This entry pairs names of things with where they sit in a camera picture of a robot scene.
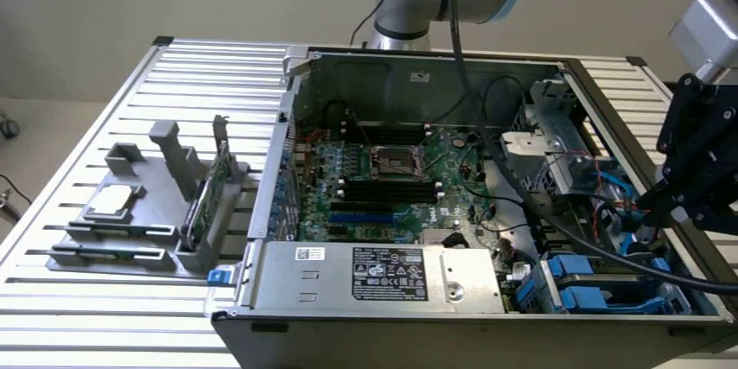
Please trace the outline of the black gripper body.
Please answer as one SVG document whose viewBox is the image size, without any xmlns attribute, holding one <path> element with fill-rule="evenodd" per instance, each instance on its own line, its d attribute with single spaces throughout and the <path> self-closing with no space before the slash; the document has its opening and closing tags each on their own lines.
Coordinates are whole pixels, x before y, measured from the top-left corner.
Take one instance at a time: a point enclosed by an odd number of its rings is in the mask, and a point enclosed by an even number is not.
<svg viewBox="0 0 738 369">
<path fill-rule="evenodd" d="M 694 126 L 685 175 L 697 197 L 737 196 L 737 86 L 700 83 L 689 104 Z"/>
</svg>

